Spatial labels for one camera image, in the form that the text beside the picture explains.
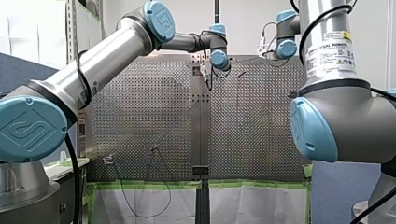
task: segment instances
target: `wire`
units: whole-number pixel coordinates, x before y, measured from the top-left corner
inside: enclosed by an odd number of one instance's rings
[[[117,165],[117,163],[116,163],[115,161],[114,161],[114,166],[116,167],[116,172],[117,172],[117,175],[119,176],[119,179],[120,179],[121,191],[122,191],[122,194],[123,194],[123,196],[124,196],[124,198],[125,198],[125,202],[128,204],[129,209],[131,210],[131,212],[132,212],[136,217],[142,217],[142,218],[158,217],[158,216],[162,215],[162,214],[166,211],[166,209],[168,209],[169,205],[170,205],[171,202],[172,202],[172,193],[171,193],[171,189],[169,188],[169,185],[168,185],[165,181],[163,181],[163,183],[165,184],[165,186],[168,188],[168,193],[169,193],[169,201],[168,201],[167,205],[165,206],[165,208],[164,208],[160,213],[158,213],[158,214],[156,214],[156,215],[152,215],[152,216],[148,216],[148,217],[138,215],[138,214],[136,213],[136,211],[132,208],[132,206],[130,205],[130,203],[129,203],[129,201],[128,201],[128,198],[126,197],[126,194],[125,194],[125,191],[124,191],[124,188],[123,188],[123,181],[122,181],[122,176],[121,176],[121,173],[120,173],[120,168],[119,168],[119,166]],[[160,173],[161,178],[164,179],[164,177],[163,177],[163,172],[161,172],[161,170],[160,170],[157,166],[153,165],[153,167]]]
[[[352,12],[353,8],[355,8],[357,3],[358,3],[358,0],[355,0],[355,2],[352,4],[352,8],[348,11],[348,13]]]
[[[265,30],[267,29],[267,26],[269,25],[276,25],[276,22],[270,21],[267,24],[264,25],[264,27],[262,28],[262,37],[264,37],[264,45],[265,45]]]
[[[393,196],[396,195],[396,187],[392,189],[387,195],[382,197],[380,200],[378,200],[376,203],[371,205],[369,208],[367,208],[364,212],[362,212],[360,215],[355,217],[350,224],[359,224],[360,221],[362,221],[365,217],[367,217],[370,213],[372,213],[375,209],[380,207],[382,204],[386,203],[389,201]]]
[[[275,39],[276,39],[276,36],[274,36],[274,38],[271,40],[270,44],[269,44],[268,47],[267,47],[267,51],[265,51],[265,52],[262,54],[262,56],[264,56],[265,61],[267,61],[268,65],[270,65],[271,67],[274,67],[274,68],[279,68],[279,67],[285,66],[285,65],[289,62],[290,59],[287,59],[285,62],[283,62],[283,63],[281,63],[281,64],[272,64],[272,63],[270,63],[271,61],[268,59],[268,54],[269,54],[269,53],[274,53],[273,50],[270,50],[270,47],[271,47],[272,44],[274,43]]]
[[[349,13],[349,12],[352,11],[353,6],[351,6],[351,5],[341,5],[341,6],[329,9],[329,10],[323,12],[322,14],[320,14],[311,24],[309,24],[309,26],[306,28],[304,34],[302,35],[301,41],[300,41],[299,53],[300,53],[300,61],[301,61],[302,64],[304,64],[304,59],[303,59],[304,44],[305,44],[306,39],[311,34],[312,30],[321,22],[321,20],[323,20],[323,18],[325,18],[329,14],[331,14],[331,13],[333,13],[335,11],[341,10],[341,9],[348,9],[348,13]]]
[[[204,33],[209,33],[209,34],[212,34],[212,35],[216,35],[216,36],[220,37],[221,39],[223,39],[225,44],[228,45],[228,41],[223,35],[220,35],[218,33],[212,32],[212,31],[207,31],[207,30],[202,31],[201,35],[203,35]]]
[[[294,11],[296,11],[297,13],[300,13],[300,10],[295,5],[294,0],[290,0],[290,3],[291,3],[291,6],[293,7]]]
[[[205,83],[206,83],[207,89],[209,91],[212,91],[212,89],[213,89],[213,73],[212,72],[210,73],[210,86],[209,86],[209,80],[207,80]]]
[[[67,133],[66,138],[64,139],[67,145],[67,149],[70,154],[70,159],[72,161],[73,166],[73,173],[75,175],[75,210],[73,215],[73,224],[78,224],[79,220],[79,212],[80,212],[80,203],[81,203],[81,192],[80,192],[80,175],[79,175],[79,168],[78,168],[78,160],[76,156],[76,152],[74,150],[72,141],[70,140],[70,136]]]
[[[393,96],[390,93],[387,93],[385,91],[381,91],[376,88],[371,88],[370,89],[372,92],[379,93],[387,98],[389,98],[391,101],[396,102],[396,97]],[[362,212],[360,215],[355,217],[350,224],[359,224],[360,221],[362,221],[365,217],[367,217],[370,213],[372,213],[375,209],[389,201],[391,198],[393,198],[396,195],[396,187],[393,188],[388,194],[386,194],[384,197],[382,197],[380,200],[378,200],[376,203],[368,207],[364,212]]]
[[[9,92],[0,92],[0,99],[6,97],[9,94]]]
[[[212,66],[212,70],[210,71],[210,76],[213,77],[213,74],[215,74],[215,76],[218,78],[226,78],[228,75],[230,75],[230,73],[231,73],[231,67],[224,76],[220,76],[219,73],[216,73],[215,69]]]
[[[358,0],[355,0],[355,2],[352,4],[352,9],[350,9],[350,12],[352,12],[353,7],[355,7],[356,3],[358,2]],[[300,10],[297,8],[296,4],[294,3],[294,0],[290,0],[291,6],[293,7],[294,11],[296,11],[297,13],[300,13]]]
[[[393,96],[393,95],[390,94],[390,93],[387,93],[387,92],[385,92],[385,91],[381,91],[381,90],[376,89],[376,88],[371,88],[370,90],[371,90],[372,92],[376,92],[376,93],[378,93],[378,94],[381,94],[381,95],[383,95],[383,96],[386,96],[386,97],[389,98],[390,100],[396,102],[396,97]]]
[[[76,63],[77,63],[77,73],[78,73],[78,76],[79,76],[79,78],[81,79],[81,81],[84,83],[85,92],[87,93],[87,99],[86,99],[86,101],[85,101],[85,105],[84,105],[81,109],[84,109],[85,107],[87,107],[87,105],[91,102],[91,99],[92,99],[92,92],[91,92],[90,84],[89,84],[87,78],[84,76],[84,73],[83,73],[82,70],[81,70],[81,63],[80,63],[80,61],[79,61],[80,58],[81,58],[81,56],[82,56],[85,52],[87,52],[87,50],[83,50],[82,52],[80,52],[80,53],[78,54],[78,56],[77,56],[77,59],[76,59]]]

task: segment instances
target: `blue joint cap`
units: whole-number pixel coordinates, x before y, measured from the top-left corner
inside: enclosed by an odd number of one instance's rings
[[[309,160],[338,160],[338,148],[332,130],[308,99],[298,97],[291,102],[290,126],[294,144]]]
[[[282,42],[277,46],[276,48],[276,56],[281,59],[289,59],[293,57],[297,52],[297,45],[294,40],[287,39]]]
[[[213,65],[213,67],[221,70],[228,66],[229,60],[226,53],[216,49],[210,55],[210,63]]]
[[[209,27],[209,31],[220,35],[226,35],[225,26],[221,23],[211,24]]]
[[[297,14],[293,9],[281,11],[276,16],[276,23],[281,23],[282,21],[286,21],[286,20],[291,19],[295,16],[297,16]]]
[[[62,110],[31,96],[0,100],[0,161],[38,161],[58,149],[67,133]]]
[[[147,2],[144,7],[145,18],[149,29],[161,42],[173,39],[176,33],[175,21],[171,11],[161,2]]]

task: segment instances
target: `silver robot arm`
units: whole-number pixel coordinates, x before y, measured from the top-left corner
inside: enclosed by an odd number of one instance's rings
[[[67,119],[67,128],[70,128],[77,121],[78,111],[97,92],[137,57],[147,56],[155,49],[187,52],[211,49],[210,62],[213,67],[222,71],[228,71],[231,67],[224,25],[215,23],[200,35],[176,34],[170,11],[164,4],[154,1],[126,14],[113,35],[78,55],[78,59],[65,69],[44,81],[32,80],[18,87],[5,100],[18,96],[45,98],[62,110]],[[0,148],[0,161],[36,161],[43,156],[16,159],[12,155],[4,158]]]
[[[80,53],[65,69],[44,81],[31,80],[0,100],[1,220],[60,223],[59,185],[49,182],[40,159],[59,148],[78,111],[97,92],[137,57],[155,49],[211,49],[212,66],[230,69],[224,25],[213,24],[201,35],[176,34],[169,9],[150,1],[125,15],[113,35]],[[25,214],[37,206],[45,208],[35,218]]]
[[[396,190],[396,104],[391,99],[396,91],[373,97],[376,90],[358,76],[349,32],[350,1],[299,2],[299,16],[288,10],[277,17],[275,53],[278,59],[292,57],[297,51],[294,36],[303,34],[299,51],[306,83],[290,106],[294,143],[314,161],[382,164],[369,206],[389,197],[368,216],[368,223],[396,223],[396,199],[389,194]]]

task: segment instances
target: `metal rod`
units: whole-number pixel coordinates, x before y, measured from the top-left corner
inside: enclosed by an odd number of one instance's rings
[[[215,23],[220,23],[220,0],[215,0]]]

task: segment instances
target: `perforated metal panel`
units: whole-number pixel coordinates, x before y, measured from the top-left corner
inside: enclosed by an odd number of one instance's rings
[[[191,179],[190,76],[187,61],[140,60],[94,97],[90,181],[119,177],[110,154],[123,179]]]
[[[303,68],[296,59],[279,68],[265,60],[235,63],[227,78],[215,80],[209,140],[211,178],[304,178],[302,165],[308,161],[292,142],[288,96],[304,81]]]
[[[199,104],[196,94],[205,84],[191,75],[196,58],[165,55],[128,66],[89,108],[89,181],[191,180],[192,164],[206,165],[207,154],[210,178],[304,179],[302,165],[309,161],[292,143],[289,125],[290,91],[305,81],[301,64],[293,59],[274,68],[262,59],[242,62],[251,56],[235,58],[231,74],[215,78],[210,97]],[[155,146],[161,155],[151,153]],[[104,166],[110,154],[121,176]]]

